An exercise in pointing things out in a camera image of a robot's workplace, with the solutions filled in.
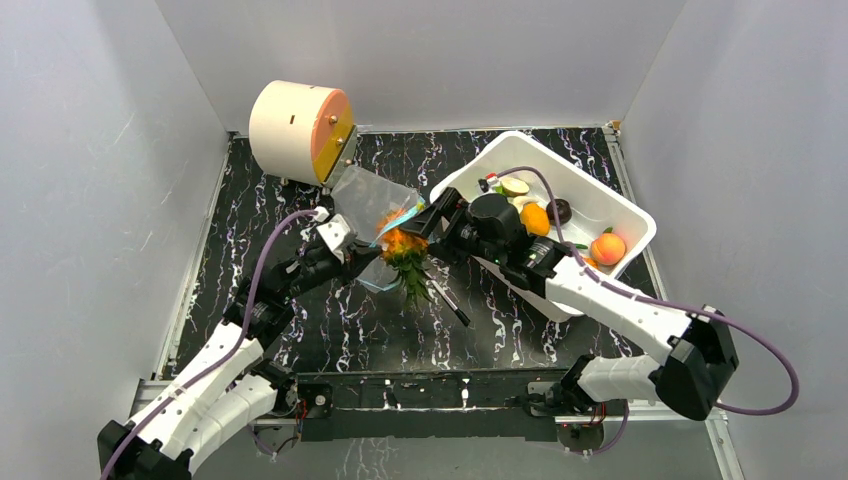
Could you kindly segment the orange toy pineapple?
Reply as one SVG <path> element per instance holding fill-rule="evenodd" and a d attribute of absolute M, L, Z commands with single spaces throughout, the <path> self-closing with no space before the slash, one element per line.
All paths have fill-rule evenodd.
<path fill-rule="evenodd" d="M 409 209 L 391 210 L 377 223 L 377 243 L 383 247 L 381 258 L 395 271 L 394 282 L 404 291 L 405 307 L 418 310 L 422 302 L 431 302 L 424 266 L 428 241 L 400 230 L 399 224 L 414 217 L 422 203 Z"/>

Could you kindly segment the clear blue zip top bag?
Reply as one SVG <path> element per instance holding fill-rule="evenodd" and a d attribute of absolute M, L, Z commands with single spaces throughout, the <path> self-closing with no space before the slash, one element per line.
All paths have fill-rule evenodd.
<path fill-rule="evenodd" d="M 379 246 L 377 223 L 391 210 L 409 209 L 421 201 L 418 192 L 357 166 L 345 170 L 331 191 L 334 215 L 343 215 L 359 241 Z"/>

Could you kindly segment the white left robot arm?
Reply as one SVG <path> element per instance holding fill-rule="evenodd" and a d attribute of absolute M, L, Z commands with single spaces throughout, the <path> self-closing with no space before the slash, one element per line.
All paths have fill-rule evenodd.
<path fill-rule="evenodd" d="M 332 279 L 356 278 L 381 249 L 353 240 L 332 250 L 316 240 L 271 267 L 269 252 L 263 249 L 252 277 L 177 378 L 130 419 L 100 431 L 102 478 L 190 479 L 253 420 L 297 407 L 297 387 L 263 357 L 291 322 L 292 299 Z"/>

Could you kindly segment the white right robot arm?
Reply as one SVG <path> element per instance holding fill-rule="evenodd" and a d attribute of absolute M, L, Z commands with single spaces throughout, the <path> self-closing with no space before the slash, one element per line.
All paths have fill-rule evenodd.
<path fill-rule="evenodd" d="M 444 261 L 493 263 L 511 286 L 570 306 L 641 348 L 633 357 L 581 356 L 557 384 L 529 394 L 539 412 L 587 414 L 610 400 L 646 400 L 702 421 L 738 366 L 729 329 L 713 312 L 665 306 L 598 273 L 573 244 L 529 233 L 502 195 L 467 202 L 449 187 L 399 229 Z"/>

